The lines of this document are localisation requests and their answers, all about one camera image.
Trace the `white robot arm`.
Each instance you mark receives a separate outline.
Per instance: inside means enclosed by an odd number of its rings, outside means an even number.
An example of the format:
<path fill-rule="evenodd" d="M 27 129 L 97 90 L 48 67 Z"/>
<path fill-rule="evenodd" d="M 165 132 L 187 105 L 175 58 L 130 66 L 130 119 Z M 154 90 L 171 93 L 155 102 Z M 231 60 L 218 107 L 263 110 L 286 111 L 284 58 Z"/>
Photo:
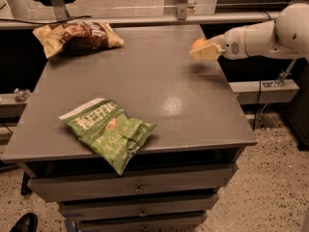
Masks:
<path fill-rule="evenodd" d="M 195 41 L 189 51 L 193 60 L 230 60 L 252 56 L 309 60 L 309 5 L 295 3 L 275 20 L 236 27 L 211 39 Z"/>

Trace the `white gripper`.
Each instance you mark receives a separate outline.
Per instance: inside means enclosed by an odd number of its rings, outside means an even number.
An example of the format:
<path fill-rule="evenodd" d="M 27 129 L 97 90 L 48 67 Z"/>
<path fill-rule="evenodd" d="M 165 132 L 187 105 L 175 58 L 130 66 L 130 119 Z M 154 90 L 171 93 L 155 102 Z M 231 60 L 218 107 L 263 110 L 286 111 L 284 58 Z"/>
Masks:
<path fill-rule="evenodd" d="M 220 55 L 230 60 L 247 57 L 244 47 L 244 27 L 233 28 L 223 35 L 207 39 L 207 45 L 197 47 L 189 52 L 193 60 L 217 60 Z"/>

